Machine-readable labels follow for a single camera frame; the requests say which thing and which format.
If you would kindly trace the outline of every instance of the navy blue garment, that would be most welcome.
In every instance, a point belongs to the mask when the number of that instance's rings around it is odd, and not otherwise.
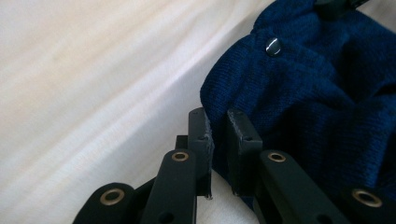
[[[227,173],[225,118],[237,108],[264,148],[288,152],[329,195],[363,185],[396,200],[396,35],[359,11],[322,21],[313,5],[275,1],[207,76],[214,169]]]

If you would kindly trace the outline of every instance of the knit fabric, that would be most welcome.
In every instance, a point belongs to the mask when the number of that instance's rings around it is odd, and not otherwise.
[[[313,0],[277,0],[201,88],[226,176],[226,113],[244,111],[264,148],[288,152],[331,196],[348,186],[396,200],[396,35],[351,11],[322,21]],[[266,54],[277,37],[282,52]]]

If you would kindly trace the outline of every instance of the button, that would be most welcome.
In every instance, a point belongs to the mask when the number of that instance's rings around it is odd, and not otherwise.
[[[280,51],[282,51],[282,45],[276,37],[273,37],[265,44],[265,51],[267,51],[267,54],[271,57],[278,56]]]

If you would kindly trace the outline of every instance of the clothing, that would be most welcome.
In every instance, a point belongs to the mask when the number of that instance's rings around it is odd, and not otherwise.
[[[314,2],[275,1],[208,74],[214,169],[228,172],[225,118],[236,108],[264,148],[288,152],[329,195],[363,185],[396,201],[396,35],[359,11],[323,21]]]

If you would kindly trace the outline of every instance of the brass ring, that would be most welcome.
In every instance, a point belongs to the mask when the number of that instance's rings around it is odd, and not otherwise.
[[[107,196],[111,193],[117,193],[118,196],[115,199],[108,199]],[[102,194],[100,197],[100,202],[104,205],[113,205],[119,203],[123,197],[125,196],[125,192],[122,189],[110,189]]]
[[[284,162],[286,160],[286,157],[277,152],[271,152],[270,154],[268,154],[268,159],[276,162]]]
[[[186,161],[189,158],[189,154],[185,152],[176,152],[172,155],[174,161]]]
[[[364,189],[353,189],[352,196],[360,203],[370,207],[381,207],[382,201],[374,194]]]

